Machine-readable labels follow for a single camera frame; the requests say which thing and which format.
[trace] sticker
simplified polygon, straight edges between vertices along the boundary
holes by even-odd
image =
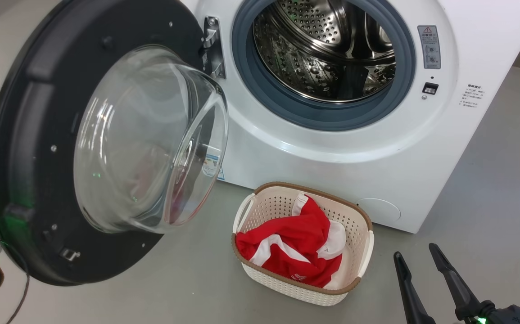
[[[482,87],[476,84],[468,84],[466,86],[466,90],[462,93],[462,98],[460,99],[459,105],[463,107],[477,108],[478,104],[484,98],[484,92]]]
[[[440,68],[438,29],[434,25],[418,26],[418,33],[424,53],[424,68]]]
[[[202,172],[204,172],[207,176],[214,176],[216,174],[216,170],[218,170],[218,160],[219,158],[212,154],[206,154],[206,160],[204,160],[204,165],[202,166]],[[218,179],[223,180],[223,170],[222,166],[220,166],[220,172],[218,173]]]

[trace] laundry basket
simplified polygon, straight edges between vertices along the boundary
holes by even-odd
[[[290,216],[299,193],[314,199],[328,219],[338,221],[346,228],[349,253],[344,253],[342,258],[343,262],[346,261],[344,258],[349,258],[349,270],[342,278],[341,289],[323,289],[282,277],[244,259],[236,247],[236,233],[252,230],[270,219]],[[320,306],[336,305],[358,285],[374,246],[371,221],[360,207],[321,191],[283,182],[267,183],[246,197],[235,216],[232,232],[232,248],[250,278],[279,293]]]

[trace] cable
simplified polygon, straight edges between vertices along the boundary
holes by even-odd
[[[23,301],[26,300],[26,296],[27,296],[27,289],[30,285],[30,274],[27,270],[27,263],[26,261],[23,259],[23,257],[19,254],[19,252],[11,245],[7,244],[6,242],[3,242],[2,240],[0,240],[1,244],[4,244],[8,250],[11,250],[13,251],[13,253],[18,257],[18,259],[21,261],[22,263],[22,266],[23,266],[23,271],[26,273],[26,287],[23,289],[23,295],[22,295],[22,299],[19,301],[19,305],[17,308],[15,308],[15,312],[11,315],[11,317],[9,318],[9,320],[6,322],[6,324],[10,324],[11,321],[18,315],[19,313],[19,309],[22,308],[22,305],[23,305]]]

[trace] door hinge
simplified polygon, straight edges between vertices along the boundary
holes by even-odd
[[[206,71],[208,61],[211,64],[210,75],[212,78],[226,78],[226,70],[223,61],[222,39],[220,37],[220,22],[217,17],[207,16],[204,20],[204,33],[206,38],[202,39],[202,63]]]

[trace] basket handle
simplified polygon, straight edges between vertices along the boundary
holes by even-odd
[[[362,278],[366,272],[368,263],[370,263],[372,250],[374,250],[374,232],[370,230],[368,239],[366,240],[366,246],[364,250],[365,255],[363,256],[362,263],[360,264],[360,269],[358,271],[358,277],[360,278]]]
[[[240,230],[240,228],[242,226],[241,222],[244,219],[244,216],[247,216],[248,213],[250,212],[250,209],[252,209],[253,203],[251,203],[250,201],[252,199],[254,199],[255,196],[256,196],[255,193],[251,193],[249,196],[246,197],[246,199],[244,199],[244,201],[242,201],[240,207],[238,208],[237,213],[235,214],[234,226],[231,229],[232,233],[236,234]],[[248,203],[249,203],[249,206],[246,209],[246,212],[243,213],[244,208],[246,208]]]

